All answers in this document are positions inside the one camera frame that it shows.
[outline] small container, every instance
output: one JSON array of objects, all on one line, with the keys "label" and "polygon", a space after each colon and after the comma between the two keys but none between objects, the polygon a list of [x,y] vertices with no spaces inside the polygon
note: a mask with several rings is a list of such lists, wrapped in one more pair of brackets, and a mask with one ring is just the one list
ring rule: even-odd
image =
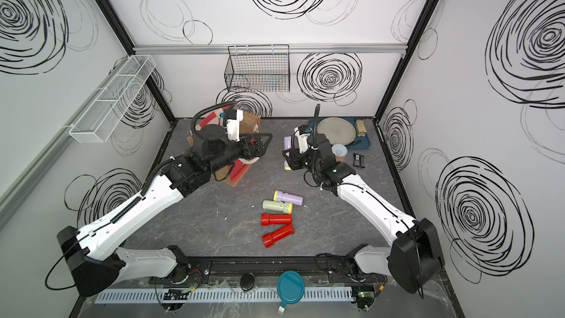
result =
[{"label": "small container", "polygon": [[290,225],[291,223],[292,223],[292,215],[291,214],[284,214],[284,215],[263,214],[263,215],[261,215],[261,226]]},{"label": "small container", "polygon": [[332,152],[337,162],[345,162],[345,155],[348,154],[348,148],[343,144],[334,144],[332,145]]},{"label": "small container", "polygon": [[304,296],[305,285],[302,276],[294,271],[284,272],[277,283],[277,293],[281,299],[279,314],[283,315],[287,304],[299,302]]},{"label": "small container", "polygon": [[263,209],[292,213],[292,203],[279,203],[278,201],[263,201]]},{"label": "small container", "polygon": [[275,195],[273,197],[274,201],[282,201],[283,203],[293,203],[294,205],[302,206],[302,198],[300,195],[292,195],[285,193],[281,190],[275,190]]},{"label": "small container", "polygon": [[276,230],[273,233],[268,233],[263,236],[263,244],[265,248],[271,247],[275,242],[279,242],[281,239],[290,236],[294,233],[294,227],[292,225],[286,225],[285,227]]},{"label": "small container", "polygon": [[365,135],[367,135],[367,128],[365,128],[365,122],[363,122],[362,120],[358,119],[357,121],[355,121],[355,129],[357,129],[358,137],[364,137]]}]

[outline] black corrugated cable sleeve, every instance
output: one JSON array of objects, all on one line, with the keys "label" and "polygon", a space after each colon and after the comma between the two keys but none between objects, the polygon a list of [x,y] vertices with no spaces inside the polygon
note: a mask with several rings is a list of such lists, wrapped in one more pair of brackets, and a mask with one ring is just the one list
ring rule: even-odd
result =
[{"label": "black corrugated cable sleeve", "polygon": [[161,169],[163,167],[165,167],[166,165],[172,163],[174,161],[174,159],[167,159],[164,160],[163,162],[161,162],[160,164],[158,164],[157,166],[155,166],[155,168],[152,169],[152,171],[149,173],[149,175],[147,176],[147,180],[145,180],[145,184],[143,185],[143,188],[141,189],[141,192],[139,192],[139,196],[137,196],[134,200],[132,200],[129,204],[127,204],[119,213],[116,214],[116,216],[114,216],[112,218],[112,220],[110,220],[111,223],[116,223],[118,220],[120,220],[125,214],[128,213],[128,211],[130,211],[137,203],[139,203],[140,201],[143,200],[143,198],[145,197],[145,194],[147,193],[147,191],[149,190],[149,187],[151,187],[151,183],[153,183],[153,179],[155,179],[155,176],[159,173],[159,171],[161,171]]},{"label": "black corrugated cable sleeve", "polygon": [[320,114],[320,104],[316,104],[316,109],[314,110],[314,126],[312,127],[312,146],[315,148],[318,147],[318,138],[317,138],[317,131],[318,131],[318,115]]},{"label": "black corrugated cable sleeve", "polygon": [[314,110],[314,125],[312,126],[312,157],[310,159],[310,173],[312,173],[312,178],[318,184],[316,179],[316,157],[318,155],[318,115],[320,114],[320,104],[316,104],[316,109]]},{"label": "black corrugated cable sleeve", "polygon": [[226,106],[229,106],[229,105],[236,105],[236,103],[237,103],[237,101],[226,101],[226,102],[215,104],[213,106],[205,108],[205,109],[201,110],[200,112],[196,113],[194,115],[194,117],[192,117],[192,121],[190,122],[190,131],[192,132],[192,134],[194,134],[196,132],[196,122],[198,121],[198,119],[201,116],[203,116],[203,115],[205,115],[209,112],[212,112],[213,110],[216,110],[218,108],[226,107]]}]

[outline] marble surface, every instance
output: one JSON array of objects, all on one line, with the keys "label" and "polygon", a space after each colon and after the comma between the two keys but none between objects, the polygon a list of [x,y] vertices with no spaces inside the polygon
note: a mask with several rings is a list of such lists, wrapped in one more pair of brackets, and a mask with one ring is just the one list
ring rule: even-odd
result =
[{"label": "marble surface", "polygon": [[[261,120],[261,131],[272,133],[268,151],[236,187],[212,179],[193,194],[165,209],[126,241],[129,249],[179,246],[188,256],[311,256],[322,252],[347,254],[358,244],[386,246],[381,234],[351,205],[328,191],[304,183],[304,171],[283,168],[283,137],[307,120]],[[365,168],[356,168],[376,192],[402,209],[385,156],[371,120],[365,125],[371,147],[357,152],[365,156]],[[188,147],[190,120],[180,120],[167,146],[165,158]],[[353,151],[346,157],[353,164]],[[301,195],[302,207],[294,207],[295,233],[266,249],[261,237],[279,226],[261,226],[262,201],[275,190]]]}]

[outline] blue lid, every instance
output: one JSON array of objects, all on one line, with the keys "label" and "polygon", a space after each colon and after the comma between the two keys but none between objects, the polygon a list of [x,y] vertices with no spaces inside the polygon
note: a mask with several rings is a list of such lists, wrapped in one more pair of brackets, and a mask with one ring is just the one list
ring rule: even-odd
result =
[{"label": "blue lid", "polygon": [[277,292],[282,300],[282,307],[286,306],[286,303],[294,304],[304,296],[304,280],[297,272],[284,272],[279,277]]}]

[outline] round tray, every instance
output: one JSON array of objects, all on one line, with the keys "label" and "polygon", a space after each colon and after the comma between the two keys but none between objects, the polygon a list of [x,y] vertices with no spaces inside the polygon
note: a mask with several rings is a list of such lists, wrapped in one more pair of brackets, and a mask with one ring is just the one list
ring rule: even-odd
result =
[{"label": "round tray", "polygon": [[331,145],[347,145],[355,140],[355,127],[343,118],[329,117],[318,122],[318,132],[325,134]]}]

